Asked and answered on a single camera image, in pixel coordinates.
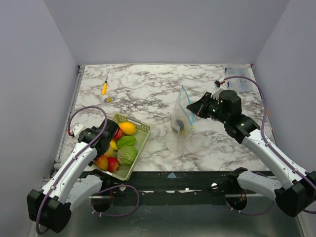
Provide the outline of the red orange mango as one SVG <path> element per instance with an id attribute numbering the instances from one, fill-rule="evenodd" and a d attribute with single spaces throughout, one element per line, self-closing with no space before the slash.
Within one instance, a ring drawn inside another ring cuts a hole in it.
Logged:
<path id="1" fill-rule="evenodd" d="M 101 170 L 107 171 L 108 169 L 108 160 L 105 155 L 100 156 L 97 160 L 94 161 L 94 165 L 100 168 Z"/>

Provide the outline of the green cabbage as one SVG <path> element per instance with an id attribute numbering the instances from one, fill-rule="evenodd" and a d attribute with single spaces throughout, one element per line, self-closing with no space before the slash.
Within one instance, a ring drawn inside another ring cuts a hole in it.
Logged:
<path id="1" fill-rule="evenodd" d="M 138 155 L 138 151 L 133 146 L 124 146 L 117 152 L 117 160 L 120 165 L 132 165 Z"/>

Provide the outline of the green starfruit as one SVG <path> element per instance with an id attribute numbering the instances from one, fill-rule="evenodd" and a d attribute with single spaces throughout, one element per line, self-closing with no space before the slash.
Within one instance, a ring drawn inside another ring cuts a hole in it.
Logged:
<path id="1" fill-rule="evenodd" d="M 134 136 L 123 136 L 117 141 L 118 149 L 124 146 L 133 146 L 136 143 L 136 138 Z"/>

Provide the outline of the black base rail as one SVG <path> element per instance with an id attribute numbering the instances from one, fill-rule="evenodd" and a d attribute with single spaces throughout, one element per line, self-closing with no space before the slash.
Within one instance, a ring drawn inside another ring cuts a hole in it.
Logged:
<path id="1" fill-rule="evenodd" d="M 102 194 L 90 199 L 116 206 L 224 205 L 227 197 L 252 194 L 233 180 L 233 171 L 134 171 L 126 181 L 99 170 L 91 171 L 102 181 Z"/>

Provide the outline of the green perforated plastic basket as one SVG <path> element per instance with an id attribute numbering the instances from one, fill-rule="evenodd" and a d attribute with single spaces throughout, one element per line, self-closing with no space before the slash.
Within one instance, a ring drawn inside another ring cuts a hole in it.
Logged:
<path id="1" fill-rule="evenodd" d="M 115 114 L 119 125 L 110 150 L 92 164 L 91 169 L 108 174 L 121 181 L 128 180 L 151 133 L 150 125 L 133 117 Z"/>

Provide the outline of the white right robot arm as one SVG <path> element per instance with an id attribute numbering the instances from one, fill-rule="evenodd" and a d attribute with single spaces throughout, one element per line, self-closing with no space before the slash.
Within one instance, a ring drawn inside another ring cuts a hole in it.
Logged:
<path id="1" fill-rule="evenodd" d="M 235 91 L 207 92 L 187 109 L 200 118 L 221 122 L 226 133 L 255 154 L 275 176 L 273 180 L 239 168 L 227 181 L 230 192 L 237 194 L 244 189 L 263 195 L 290 217 L 296 217 L 315 202 L 315 171 L 300 167 L 272 143 L 263 129 L 242 113 L 241 98 Z"/>

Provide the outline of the clear plastic screw box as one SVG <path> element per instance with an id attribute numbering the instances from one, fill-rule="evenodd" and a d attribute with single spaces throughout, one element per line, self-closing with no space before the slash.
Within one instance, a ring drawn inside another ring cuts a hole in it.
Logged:
<path id="1" fill-rule="evenodd" d="M 250 77 L 249 74 L 249 65 L 242 65 L 242 64 L 227 64 L 225 66 L 225 76 L 243 76 L 243 77 Z M 237 93 L 246 93 L 251 92 L 252 82 L 244 79 L 244 78 L 233 78 L 226 81 L 227 89 L 234 90 Z"/>

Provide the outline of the yellow lemon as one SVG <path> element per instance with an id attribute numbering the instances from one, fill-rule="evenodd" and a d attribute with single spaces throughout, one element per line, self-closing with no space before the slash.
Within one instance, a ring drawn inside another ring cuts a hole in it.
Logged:
<path id="1" fill-rule="evenodd" d="M 118 124 L 125 135 L 134 135 L 137 132 L 136 126 L 131 122 L 121 122 Z"/>

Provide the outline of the hex key set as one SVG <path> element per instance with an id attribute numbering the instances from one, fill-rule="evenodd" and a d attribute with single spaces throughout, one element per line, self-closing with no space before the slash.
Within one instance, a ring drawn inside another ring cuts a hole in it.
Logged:
<path id="1" fill-rule="evenodd" d="M 104 102 L 105 103 L 110 103 L 110 102 L 112 102 L 114 100 L 115 100 L 115 97 L 107 97 L 107 98 L 104 99 Z"/>

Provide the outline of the yellow banana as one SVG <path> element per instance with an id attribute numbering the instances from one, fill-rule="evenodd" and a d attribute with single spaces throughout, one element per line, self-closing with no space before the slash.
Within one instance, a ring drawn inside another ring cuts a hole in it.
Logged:
<path id="1" fill-rule="evenodd" d="M 108 150 L 104 153 L 104 156 L 106 157 L 112 157 L 115 152 L 118 151 L 117 144 L 114 140 L 112 140 L 109 144 Z"/>

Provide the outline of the red apple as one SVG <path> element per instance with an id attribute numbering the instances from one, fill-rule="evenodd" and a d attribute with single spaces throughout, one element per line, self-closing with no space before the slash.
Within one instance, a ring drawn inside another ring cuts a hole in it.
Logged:
<path id="1" fill-rule="evenodd" d="M 118 128 L 116 133 L 115 133 L 115 135 L 114 135 L 114 137 L 113 137 L 113 140 L 114 141 L 118 141 L 119 139 L 122 138 L 122 136 L 123 136 L 123 131 L 122 131 L 121 128 Z"/>

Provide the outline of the clear zip top bag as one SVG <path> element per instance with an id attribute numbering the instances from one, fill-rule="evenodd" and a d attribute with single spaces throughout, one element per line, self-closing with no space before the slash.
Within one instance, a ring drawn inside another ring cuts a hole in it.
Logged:
<path id="1" fill-rule="evenodd" d="M 195 115 L 190 112 L 186 107 L 191 104 L 190 97 L 185 90 L 184 86 L 181 87 L 175 102 L 172 120 L 180 119 L 185 124 L 185 129 L 182 132 L 174 133 L 175 137 L 172 141 L 172 152 L 181 153 L 187 145 L 194 129 Z"/>

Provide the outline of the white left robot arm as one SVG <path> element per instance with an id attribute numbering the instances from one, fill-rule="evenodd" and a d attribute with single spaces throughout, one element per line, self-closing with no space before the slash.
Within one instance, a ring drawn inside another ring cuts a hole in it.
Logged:
<path id="1" fill-rule="evenodd" d="M 99 127 L 86 128 L 77 123 L 68 130 L 78 141 L 55 175 L 39 191 L 31 190 L 27 195 L 30 220 L 59 233 L 69 222 L 72 210 L 90 194 L 104 195 L 109 191 L 109 182 L 103 178 L 89 178 L 83 185 L 77 179 L 109 149 L 118 130 L 118 124 L 111 119 L 103 120 Z"/>

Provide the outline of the red pomegranate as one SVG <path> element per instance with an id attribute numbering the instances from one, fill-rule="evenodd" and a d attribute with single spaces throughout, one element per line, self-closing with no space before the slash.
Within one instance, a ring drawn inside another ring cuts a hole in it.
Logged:
<path id="1" fill-rule="evenodd" d="M 108 167 L 107 171 L 111 173 L 115 173 L 119 170 L 119 162 L 115 157 L 107 157 Z"/>

